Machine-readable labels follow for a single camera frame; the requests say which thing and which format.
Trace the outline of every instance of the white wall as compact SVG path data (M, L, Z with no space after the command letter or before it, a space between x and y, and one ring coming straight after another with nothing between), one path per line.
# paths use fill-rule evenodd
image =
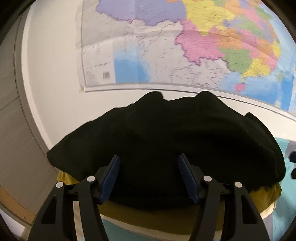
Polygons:
M75 18L80 4L82 0L38 0L25 26L22 43L25 89L34 119L49 148L83 123L114 107L127 106L149 92L79 92ZM166 99L195 95L175 91L162 93ZM290 114L245 97L213 93L223 97L228 106L241 114L252 112L274 136L296 141L296 118Z
M0 209L0 214L2 215L5 223L11 230L11 232L16 236L16 237L21 237L22 233L25 229L25 227L21 224L19 224L17 221L14 221L10 216L8 216L5 212L3 212Z

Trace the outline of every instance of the teal surface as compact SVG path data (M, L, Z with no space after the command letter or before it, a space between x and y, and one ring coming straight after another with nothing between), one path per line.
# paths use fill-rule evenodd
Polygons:
M102 221L109 241L159 241L125 230L105 219L102 219Z
M279 138L276 138L276 141L284 155L289 141ZM280 240L296 216L296 180L291 178L291 172L295 166L288 158L285 158L285 165L286 175L280 182L282 193L272 213L274 227L273 241Z

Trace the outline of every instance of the pink province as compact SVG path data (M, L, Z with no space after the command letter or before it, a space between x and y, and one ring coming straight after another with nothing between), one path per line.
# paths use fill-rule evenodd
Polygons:
M264 64L269 66L270 71L274 71L276 69L278 57L276 57L273 53L264 60Z
M243 92L246 88L246 84L245 83L237 83L235 86L234 86L234 91L235 92Z
M259 58L258 36L254 35L250 30L243 29L240 31L242 48L250 50L251 58Z
M200 65L201 58L217 60L225 56L218 50L218 37L215 33L202 36L190 20L181 21L183 31L176 37L175 43L181 44L184 57L190 62Z

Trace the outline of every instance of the barcode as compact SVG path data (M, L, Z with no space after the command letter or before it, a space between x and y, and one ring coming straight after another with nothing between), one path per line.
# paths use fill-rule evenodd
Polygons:
M110 72L104 72L103 73L103 79L109 79L110 78Z

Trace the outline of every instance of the yellow cloth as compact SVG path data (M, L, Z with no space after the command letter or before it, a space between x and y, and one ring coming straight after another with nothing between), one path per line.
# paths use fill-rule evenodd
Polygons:
M66 185L78 183L78 181L69 174L60 171L57 177L59 182ZM267 209L281 195L281 186L279 183L273 187L260 187L258 191L250 192L250 196L256 205L259 213ZM111 201L106 201L103 205L98 205L100 214L148 229L154 229L171 234L186 235L191 234L196 217L199 211L199 205L191 205L186 208L144 211L135 208L120 205ZM224 202L220 203L219 216L216 230L222 230L224 218Z

